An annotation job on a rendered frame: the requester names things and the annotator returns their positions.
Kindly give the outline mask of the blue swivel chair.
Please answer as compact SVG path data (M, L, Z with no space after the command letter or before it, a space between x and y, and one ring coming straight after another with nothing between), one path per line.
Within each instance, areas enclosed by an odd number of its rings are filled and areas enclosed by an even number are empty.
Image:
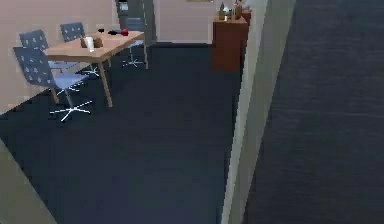
M81 22L61 24L60 29L65 42L85 36L83 24Z
M23 47L42 51L49 48L45 34L41 29L20 33L19 38ZM49 61L49 65L51 69L63 71L77 65L77 62Z
M59 73L54 75L49 66L47 55L40 49L14 47L13 52L23 75L29 84L46 87L51 90L60 89L64 91L69 107L51 111L51 114L65 112L64 117L61 119L62 122L64 122L73 112L90 114L90 111L84 110L83 106L91 104L91 101L87 101L80 105L74 105L69 93L69 88L85 80L87 75L80 75L77 73Z
M129 17L127 19L127 28L132 31L140 31L144 32L146 28L146 23L142 18L139 17ZM133 53L133 49L136 47L142 46L143 52L144 52L144 60L139 61ZM133 65L134 67L138 67L139 64L144 64L145 66L148 66L148 60L147 60L147 46L145 43L145 38L135 40L132 44L128 46L129 49L129 60L123 60L122 66L130 66Z

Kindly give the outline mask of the red-brown wooden cabinet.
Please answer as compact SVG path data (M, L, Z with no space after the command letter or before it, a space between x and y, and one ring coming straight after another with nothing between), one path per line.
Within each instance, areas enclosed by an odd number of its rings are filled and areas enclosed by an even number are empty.
M240 70L242 50L247 44L251 13L243 10L239 19L213 20L212 61L213 71Z

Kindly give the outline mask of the light wooden table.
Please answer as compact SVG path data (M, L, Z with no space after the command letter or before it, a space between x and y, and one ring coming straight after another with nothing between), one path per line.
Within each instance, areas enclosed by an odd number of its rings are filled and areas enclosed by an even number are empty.
M50 47L45 50L45 54L47 55L49 61L85 62L89 64L96 64L99 69L99 76L103 83L108 106L112 107L113 102L103 62L106 60L109 61L112 56L121 52L123 49L128 48L135 41L142 40L144 44L145 67L148 67L145 33L141 31L129 31L127 36L95 33L91 34L91 37L95 44L95 49L93 51L90 51L87 47L83 47L83 39L78 38L69 42L61 43L54 47Z

